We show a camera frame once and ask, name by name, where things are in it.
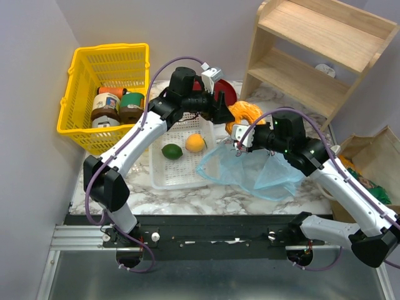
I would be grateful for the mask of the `orange ring doughnut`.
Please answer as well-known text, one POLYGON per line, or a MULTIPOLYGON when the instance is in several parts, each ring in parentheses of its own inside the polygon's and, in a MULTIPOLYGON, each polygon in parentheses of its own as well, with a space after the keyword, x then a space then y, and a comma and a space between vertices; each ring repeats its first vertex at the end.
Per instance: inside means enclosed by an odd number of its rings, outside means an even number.
POLYGON ((229 106, 228 109, 234 116, 234 121, 226 123, 225 126, 225 130, 229 135, 231 135, 235 124, 241 124, 242 120, 247 121, 248 124, 252 124, 257 118, 263 115, 263 111, 257 105, 246 101, 237 101, 229 106))

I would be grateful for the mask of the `green snack packet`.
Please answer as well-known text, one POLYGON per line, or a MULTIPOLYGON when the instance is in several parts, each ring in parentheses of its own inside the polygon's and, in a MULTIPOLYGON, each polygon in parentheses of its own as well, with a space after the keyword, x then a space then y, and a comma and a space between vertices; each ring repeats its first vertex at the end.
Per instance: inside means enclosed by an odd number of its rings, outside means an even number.
POLYGON ((386 190, 375 184, 369 179, 363 177, 360 173, 352 169, 351 167, 347 168, 347 171, 372 195, 374 196, 380 203, 385 205, 392 204, 388 193, 386 190))

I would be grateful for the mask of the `green lime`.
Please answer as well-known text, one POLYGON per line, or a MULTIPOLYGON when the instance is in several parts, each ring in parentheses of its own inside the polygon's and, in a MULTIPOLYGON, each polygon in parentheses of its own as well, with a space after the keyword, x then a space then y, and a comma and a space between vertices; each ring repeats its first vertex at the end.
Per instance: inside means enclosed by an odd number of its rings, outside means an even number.
POLYGON ((177 144, 167 144, 161 149, 161 152, 165 158, 172 161, 183 156, 183 150, 177 144))

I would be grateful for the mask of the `brown paper bag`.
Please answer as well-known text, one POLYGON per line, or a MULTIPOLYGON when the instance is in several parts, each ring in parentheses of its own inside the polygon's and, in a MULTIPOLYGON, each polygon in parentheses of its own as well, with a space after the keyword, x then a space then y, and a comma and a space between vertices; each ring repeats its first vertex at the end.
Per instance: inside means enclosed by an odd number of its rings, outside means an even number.
POLYGON ((373 137, 352 135, 341 144, 341 155, 351 160, 363 177, 384 188, 399 213, 399 139, 386 126, 373 137))

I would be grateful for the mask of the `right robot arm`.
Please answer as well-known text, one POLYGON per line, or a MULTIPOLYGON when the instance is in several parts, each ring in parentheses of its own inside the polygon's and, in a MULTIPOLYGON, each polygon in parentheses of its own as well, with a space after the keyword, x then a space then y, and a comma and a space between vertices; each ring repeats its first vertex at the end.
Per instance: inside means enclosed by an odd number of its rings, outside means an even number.
POLYGON ((343 166, 328 146, 318 126, 304 113, 289 107, 269 112, 272 123, 262 124, 266 114, 248 126, 240 142, 253 152, 266 149, 284 159, 307 178, 320 184, 354 219, 344 223, 298 214, 275 236, 287 245, 320 240, 350 249, 365 265, 378 268, 399 246, 399 216, 380 203, 343 166))

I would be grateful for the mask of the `orange citrus fruit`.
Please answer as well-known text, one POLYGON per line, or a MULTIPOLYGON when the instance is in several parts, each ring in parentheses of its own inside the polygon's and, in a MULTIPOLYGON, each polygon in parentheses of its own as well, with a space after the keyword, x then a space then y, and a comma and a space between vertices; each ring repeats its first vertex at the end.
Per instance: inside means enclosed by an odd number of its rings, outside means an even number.
POLYGON ((185 148, 191 153, 198 153, 207 148, 207 144, 204 138, 196 133, 186 139, 185 148))

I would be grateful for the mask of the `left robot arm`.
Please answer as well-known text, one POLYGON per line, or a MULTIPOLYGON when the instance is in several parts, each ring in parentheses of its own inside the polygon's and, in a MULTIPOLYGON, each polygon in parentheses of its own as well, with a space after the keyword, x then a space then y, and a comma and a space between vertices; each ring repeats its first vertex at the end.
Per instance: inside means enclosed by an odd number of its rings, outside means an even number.
POLYGON ((222 91, 215 84, 223 77, 218 67, 204 69, 201 75, 188 67, 177 67, 169 85, 150 100, 141 118, 111 149, 99 157, 88 156, 83 164, 87 199, 99 203, 118 228, 117 240, 126 247, 135 245, 139 233, 137 219, 127 200, 129 188, 124 178, 140 155, 178 123, 186 113, 197 114, 213 124, 234 121, 222 91))

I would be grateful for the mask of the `light blue plastic grocery bag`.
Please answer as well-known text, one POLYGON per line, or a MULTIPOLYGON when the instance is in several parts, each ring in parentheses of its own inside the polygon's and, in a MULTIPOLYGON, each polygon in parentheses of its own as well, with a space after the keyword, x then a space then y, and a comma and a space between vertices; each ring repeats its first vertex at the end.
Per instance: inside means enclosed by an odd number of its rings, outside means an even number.
POLYGON ((219 185, 238 186, 269 201, 293 196, 305 175, 292 167, 280 153, 265 149, 246 153, 234 147, 231 138, 222 140, 197 165, 196 172, 219 185))

